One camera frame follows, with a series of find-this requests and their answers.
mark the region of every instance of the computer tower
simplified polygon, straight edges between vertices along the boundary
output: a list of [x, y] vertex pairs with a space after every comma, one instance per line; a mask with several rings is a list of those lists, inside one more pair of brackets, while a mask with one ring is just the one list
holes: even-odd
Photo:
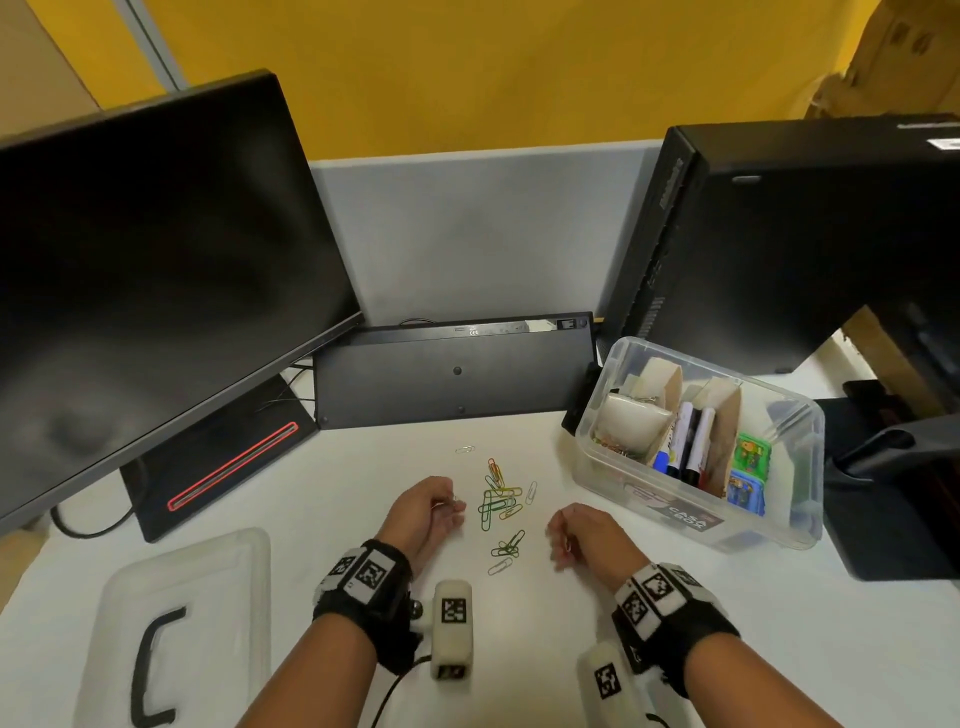
[[672, 127], [600, 329], [793, 371], [864, 303], [956, 265], [949, 114]]

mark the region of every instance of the gray partition panel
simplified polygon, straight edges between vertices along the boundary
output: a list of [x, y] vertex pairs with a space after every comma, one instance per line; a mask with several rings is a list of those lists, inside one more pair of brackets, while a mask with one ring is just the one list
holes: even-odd
[[660, 142], [312, 162], [368, 324], [602, 315]]

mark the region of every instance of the monitor screen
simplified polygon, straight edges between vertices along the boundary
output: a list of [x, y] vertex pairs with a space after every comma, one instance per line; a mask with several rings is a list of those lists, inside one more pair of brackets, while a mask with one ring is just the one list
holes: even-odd
[[273, 74], [0, 143], [0, 533], [362, 321]]

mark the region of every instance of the black desktop computer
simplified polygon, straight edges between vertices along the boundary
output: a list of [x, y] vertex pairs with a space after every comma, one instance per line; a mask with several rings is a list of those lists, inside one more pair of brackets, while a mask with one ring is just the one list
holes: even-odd
[[749, 375], [794, 370], [864, 303], [955, 266], [960, 121], [671, 128], [599, 346], [639, 336]]
[[121, 468], [159, 538], [317, 431], [278, 373], [363, 321], [267, 72], [0, 143], [0, 252], [0, 534]]

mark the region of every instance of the green package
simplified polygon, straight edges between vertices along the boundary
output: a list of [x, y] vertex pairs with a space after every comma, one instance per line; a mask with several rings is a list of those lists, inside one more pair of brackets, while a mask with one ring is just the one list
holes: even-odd
[[770, 474], [770, 443], [740, 432], [736, 436], [731, 469], [750, 475], [765, 485]]

